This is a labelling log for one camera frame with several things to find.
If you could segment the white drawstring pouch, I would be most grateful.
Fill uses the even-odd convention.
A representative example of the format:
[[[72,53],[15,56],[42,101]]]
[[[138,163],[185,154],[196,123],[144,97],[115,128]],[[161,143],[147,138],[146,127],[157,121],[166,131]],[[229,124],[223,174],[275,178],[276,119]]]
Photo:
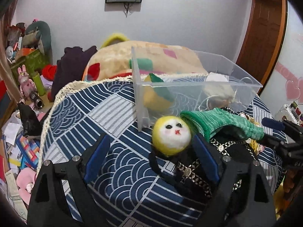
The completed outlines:
[[[227,107],[234,101],[235,91],[229,84],[229,77],[219,73],[209,73],[203,86],[204,93],[213,101],[215,107]]]

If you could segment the yellow green sponge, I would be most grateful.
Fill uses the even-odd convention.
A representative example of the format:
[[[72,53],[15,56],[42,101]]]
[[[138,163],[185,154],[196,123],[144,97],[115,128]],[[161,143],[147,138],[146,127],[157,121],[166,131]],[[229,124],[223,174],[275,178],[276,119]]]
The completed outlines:
[[[175,98],[167,87],[143,87],[144,107],[156,111],[164,112],[175,102]]]

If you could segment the colourful floral scrunchie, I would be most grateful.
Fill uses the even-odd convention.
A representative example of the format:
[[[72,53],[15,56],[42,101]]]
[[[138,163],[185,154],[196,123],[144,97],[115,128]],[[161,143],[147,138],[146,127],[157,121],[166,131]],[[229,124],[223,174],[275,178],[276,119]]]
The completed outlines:
[[[265,148],[257,141],[264,137],[263,128],[260,124],[255,121],[253,117],[241,112],[238,116],[238,121],[240,122],[238,128],[240,129],[242,138],[246,138],[246,142],[250,145],[256,155],[259,155]]]

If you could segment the colourful striped pencil case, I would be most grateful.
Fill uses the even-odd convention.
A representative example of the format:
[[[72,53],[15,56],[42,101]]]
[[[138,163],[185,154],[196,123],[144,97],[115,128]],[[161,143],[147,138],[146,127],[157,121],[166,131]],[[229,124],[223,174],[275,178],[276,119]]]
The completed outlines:
[[[20,134],[15,142],[27,164],[36,170],[39,161],[40,141],[37,139],[28,139]]]

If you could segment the green knitted sleeve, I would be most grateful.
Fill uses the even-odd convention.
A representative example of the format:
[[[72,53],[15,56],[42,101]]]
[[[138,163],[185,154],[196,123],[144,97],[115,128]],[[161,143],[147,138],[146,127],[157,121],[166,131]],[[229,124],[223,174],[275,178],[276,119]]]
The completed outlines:
[[[182,111],[180,117],[190,127],[192,133],[202,134],[206,141],[210,141],[219,131],[227,128],[229,134],[235,134],[243,140],[241,131],[238,128],[241,118],[220,108],[210,111]]]

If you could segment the brown wooden door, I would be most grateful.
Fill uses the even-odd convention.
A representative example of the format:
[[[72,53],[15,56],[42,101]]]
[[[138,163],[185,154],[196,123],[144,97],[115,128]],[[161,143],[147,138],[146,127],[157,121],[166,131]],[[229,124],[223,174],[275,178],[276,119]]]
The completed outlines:
[[[252,0],[236,64],[266,86],[276,66],[287,25],[287,0]]]

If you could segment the black plastic bag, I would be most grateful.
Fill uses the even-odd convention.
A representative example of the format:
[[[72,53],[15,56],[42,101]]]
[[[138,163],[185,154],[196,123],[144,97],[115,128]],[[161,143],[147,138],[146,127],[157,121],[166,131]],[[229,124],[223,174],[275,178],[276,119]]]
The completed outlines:
[[[30,139],[40,139],[42,125],[38,120],[36,113],[30,106],[23,102],[17,104],[20,111],[20,120],[23,126],[23,136]]]

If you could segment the clear plastic storage box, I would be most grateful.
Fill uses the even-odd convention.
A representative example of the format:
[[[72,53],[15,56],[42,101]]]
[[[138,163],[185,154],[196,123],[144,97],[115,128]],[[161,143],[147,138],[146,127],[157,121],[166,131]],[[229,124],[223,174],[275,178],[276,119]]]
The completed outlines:
[[[194,51],[204,69],[209,73],[224,74],[229,77],[229,84],[235,91],[234,101],[227,107],[239,112],[245,110],[258,93],[262,84],[252,75],[240,68],[223,55],[209,52]],[[179,116],[182,111],[208,111],[214,102],[204,93],[203,86],[208,74],[201,73],[163,73],[154,72],[142,74],[137,60],[132,59],[132,77],[135,91],[135,105],[138,129],[150,128],[162,116]],[[143,87],[167,87],[175,98],[173,105],[164,112],[152,111],[143,104]]]

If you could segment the pink rabbit doll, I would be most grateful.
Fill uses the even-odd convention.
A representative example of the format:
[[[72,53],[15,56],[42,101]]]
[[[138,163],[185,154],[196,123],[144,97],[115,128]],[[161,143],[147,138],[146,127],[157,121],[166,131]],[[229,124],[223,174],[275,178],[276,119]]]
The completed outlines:
[[[20,93],[23,97],[23,99],[28,99],[31,92],[35,92],[36,86],[33,80],[30,78],[30,75],[28,74],[26,70],[26,66],[22,65],[22,67],[18,67],[18,81],[20,84]]]

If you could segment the blue white patterned tablecloth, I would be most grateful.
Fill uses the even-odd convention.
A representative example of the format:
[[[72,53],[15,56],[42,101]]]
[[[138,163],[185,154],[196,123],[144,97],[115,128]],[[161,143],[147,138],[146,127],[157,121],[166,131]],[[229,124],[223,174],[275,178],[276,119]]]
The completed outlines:
[[[43,156],[81,155],[105,133],[110,149],[89,190],[110,226],[193,226],[206,207],[180,195],[149,166],[151,129],[138,130],[131,77],[75,81],[57,93],[43,128]]]

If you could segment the green bottle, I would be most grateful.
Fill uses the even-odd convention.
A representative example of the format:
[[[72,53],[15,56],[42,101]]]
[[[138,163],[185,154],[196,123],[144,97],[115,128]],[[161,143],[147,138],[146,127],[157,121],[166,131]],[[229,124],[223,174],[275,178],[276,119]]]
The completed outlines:
[[[37,89],[37,92],[38,92],[39,96],[45,95],[46,90],[45,90],[45,87],[44,87],[43,82],[41,80],[40,74],[37,71],[35,71],[33,73],[32,80],[35,83],[35,86],[36,86],[36,89]]]

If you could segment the red plush item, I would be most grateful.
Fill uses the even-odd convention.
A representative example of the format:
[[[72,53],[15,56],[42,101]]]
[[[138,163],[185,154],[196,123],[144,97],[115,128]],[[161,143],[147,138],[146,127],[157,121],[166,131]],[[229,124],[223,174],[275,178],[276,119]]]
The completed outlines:
[[[43,77],[48,81],[54,81],[54,77],[57,71],[57,65],[46,65],[42,69],[42,75]]]

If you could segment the dark purple clothing pile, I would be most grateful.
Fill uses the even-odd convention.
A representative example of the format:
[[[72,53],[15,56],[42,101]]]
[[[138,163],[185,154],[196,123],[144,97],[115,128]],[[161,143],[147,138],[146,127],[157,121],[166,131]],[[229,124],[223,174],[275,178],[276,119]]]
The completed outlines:
[[[48,98],[54,102],[60,89],[70,82],[79,81],[83,77],[84,70],[90,58],[97,52],[97,47],[92,46],[87,50],[81,47],[66,47],[64,55],[56,63],[56,73]]]

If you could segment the green storage box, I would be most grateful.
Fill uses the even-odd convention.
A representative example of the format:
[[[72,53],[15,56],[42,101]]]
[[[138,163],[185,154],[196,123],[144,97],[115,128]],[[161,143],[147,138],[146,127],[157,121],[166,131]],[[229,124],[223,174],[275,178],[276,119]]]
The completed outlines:
[[[39,49],[36,49],[30,54],[22,56],[16,62],[12,63],[10,68],[14,78],[18,80],[19,74],[17,68],[21,68],[22,65],[26,66],[27,73],[32,77],[35,72],[41,72],[48,64],[50,64],[49,57],[41,54]]]

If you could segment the beige colourful patch blanket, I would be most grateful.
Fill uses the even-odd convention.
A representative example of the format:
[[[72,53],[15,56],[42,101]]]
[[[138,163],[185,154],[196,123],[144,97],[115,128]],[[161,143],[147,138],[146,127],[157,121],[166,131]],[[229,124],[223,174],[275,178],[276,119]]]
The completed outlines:
[[[83,81],[128,76],[132,73],[133,58],[142,74],[208,74],[198,55],[189,48],[129,40],[97,51],[88,61]]]

